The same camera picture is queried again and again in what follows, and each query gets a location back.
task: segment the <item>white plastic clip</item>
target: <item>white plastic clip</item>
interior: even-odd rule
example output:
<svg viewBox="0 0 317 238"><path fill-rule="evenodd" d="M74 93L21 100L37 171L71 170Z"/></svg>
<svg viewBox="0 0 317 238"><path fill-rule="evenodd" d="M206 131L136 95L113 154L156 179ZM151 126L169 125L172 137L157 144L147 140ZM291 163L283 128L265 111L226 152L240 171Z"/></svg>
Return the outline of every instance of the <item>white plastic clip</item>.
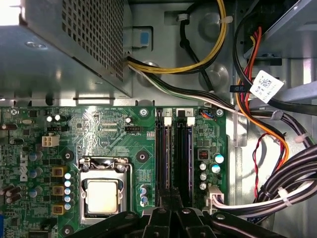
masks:
<svg viewBox="0 0 317 238"><path fill-rule="evenodd" d="M186 14L186 13L178 14L176 20L177 21L189 20L189 14Z"/></svg>
<svg viewBox="0 0 317 238"><path fill-rule="evenodd" d="M231 22L233 22L232 16L226 16L224 19L219 20L219 23L231 23Z"/></svg>
<svg viewBox="0 0 317 238"><path fill-rule="evenodd" d="M292 203L287 198L288 192L283 189L282 187L278 188L278 195L283 199L283 202L286 204L286 206L290 207L292 206Z"/></svg>
<svg viewBox="0 0 317 238"><path fill-rule="evenodd" d="M306 137L309 137L310 134L309 133L304 133L302 135L298 135L294 138L295 143L300 144L303 143L303 141L305 140Z"/></svg>

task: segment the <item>green circuit board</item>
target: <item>green circuit board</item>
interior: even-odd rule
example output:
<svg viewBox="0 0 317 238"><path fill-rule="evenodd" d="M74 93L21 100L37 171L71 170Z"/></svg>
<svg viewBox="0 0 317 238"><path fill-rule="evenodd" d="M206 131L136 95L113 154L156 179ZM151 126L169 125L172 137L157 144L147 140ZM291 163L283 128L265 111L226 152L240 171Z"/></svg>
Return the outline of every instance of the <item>green circuit board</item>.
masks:
<svg viewBox="0 0 317 238"><path fill-rule="evenodd" d="M193 207L203 209L206 191L200 189L201 183L207 186L218 185L223 193L226 193L227 189L226 116L206 119L201 116L202 108L191 109L192 116L196 119L192 127L191 148ZM0 238L37 237L34 235L36 232L47 231L43 222L49 223L52 218L56 219L57 225L47 232L50 235L47 237L66 237L68 234L65 233L65 228L71 228L71 232L85 228L87 225L82 225L79 219L81 194L77 162L78 158L83 156L127 158L133 165L131 193L125 198L132 197L132 207L128 209L141 215L144 209L155 206L156 107L25 107L1 108L0 113L0 188L8 185L21 187L18 192L21 198L17 201L8 204L7 197L0 196ZM172 108L172 117L173 124L176 125L176 108ZM177 127L173 126L173 138L176 131ZM43 136L51 135L59 136L59 145L43 147ZM206 160L198 158L199 150L208 151ZM144 160L138 158L140 152L147 155ZM71 153L73 159L65 159L65 155ZM216 164L216 154L221 154L224 161L217 164L220 167L219 172L213 173L211 168ZM200 170L201 163L206 164L203 171ZM31 178L30 172L38 168L41 169L41 174ZM56 205L65 204L64 194L54 195L53 188L63 185L65 178L52 176L54 168L72 172L75 187L72 206L62 215L54 214L53 210ZM201 180L201 173L207 175L206 180ZM142 205L140 187L144 185L148 190L148 201ZM30 192L38 187L41 187L41 192L31 198Z"/></svg>

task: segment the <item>metal grille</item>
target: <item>metal grille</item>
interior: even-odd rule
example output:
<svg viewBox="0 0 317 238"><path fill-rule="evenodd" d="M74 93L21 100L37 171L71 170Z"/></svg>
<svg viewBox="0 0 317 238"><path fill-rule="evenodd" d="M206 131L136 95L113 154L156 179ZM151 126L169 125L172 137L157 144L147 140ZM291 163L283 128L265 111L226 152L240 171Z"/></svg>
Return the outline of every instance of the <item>metal grille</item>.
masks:
<svg viewBox="0 0 317 238"><path fill-rule="evenodd" d="M123 81L124 0L62 0L62 29Z"/></svg>

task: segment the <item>motherboard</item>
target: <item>motherboard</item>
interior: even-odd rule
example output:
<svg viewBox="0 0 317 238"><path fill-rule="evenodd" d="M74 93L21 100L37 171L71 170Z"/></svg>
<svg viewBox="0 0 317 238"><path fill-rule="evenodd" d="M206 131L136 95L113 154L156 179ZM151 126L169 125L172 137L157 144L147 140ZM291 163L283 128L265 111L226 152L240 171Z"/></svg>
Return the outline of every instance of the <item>motherboard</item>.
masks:
<svg viewBox="0 0 317 238"><path fill-rule="evenodd" d="M226 116L215 108L1 108L0 238L62 238L121 211L226 193Z"/></svg>

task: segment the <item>barcode label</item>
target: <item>barcode label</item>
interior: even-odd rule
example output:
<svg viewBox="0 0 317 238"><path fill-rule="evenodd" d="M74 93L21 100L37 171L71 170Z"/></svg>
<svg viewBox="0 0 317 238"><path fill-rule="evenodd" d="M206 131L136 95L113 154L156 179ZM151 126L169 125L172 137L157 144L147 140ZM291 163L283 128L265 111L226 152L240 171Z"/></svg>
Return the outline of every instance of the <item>barcode label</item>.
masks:
<svg viewBox="0 0 317 238"><path fill-rule="evenodd" d="M268 103L283 85L282 81L261 70L254 79L250 92L261 101Z"/></svg>

